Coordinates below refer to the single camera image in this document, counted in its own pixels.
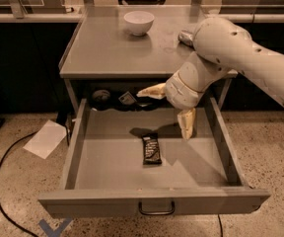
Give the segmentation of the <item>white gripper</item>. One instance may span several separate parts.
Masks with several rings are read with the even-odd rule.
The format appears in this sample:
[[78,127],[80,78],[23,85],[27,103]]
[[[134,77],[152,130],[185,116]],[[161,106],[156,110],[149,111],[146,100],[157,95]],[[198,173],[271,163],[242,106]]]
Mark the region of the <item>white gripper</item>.
[[189,140],[193,134],[193,125],[196,117],[196,107],[202,97],[201,93],[186,86],[178,74],[175,73],[166,83],[140,90],[137,97],[149,97],[157,100],[167,98],[168,102],[176,109],[180,109],[177,114],[177,121],[181,130],[182,138]]

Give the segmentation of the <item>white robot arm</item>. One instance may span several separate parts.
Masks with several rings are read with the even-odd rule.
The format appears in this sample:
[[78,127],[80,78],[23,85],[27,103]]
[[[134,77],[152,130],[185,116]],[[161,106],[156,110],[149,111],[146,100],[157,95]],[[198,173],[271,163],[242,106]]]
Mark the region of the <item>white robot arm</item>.
[[284,107],[284,54],[255,43],[247,30],[219,17],[196,25],[192,45],[194,52],[173,76],[138,92],[140,97],[165,98],[179,110],[184,139],[192,136],[195,107],[205,91],[232,69]]

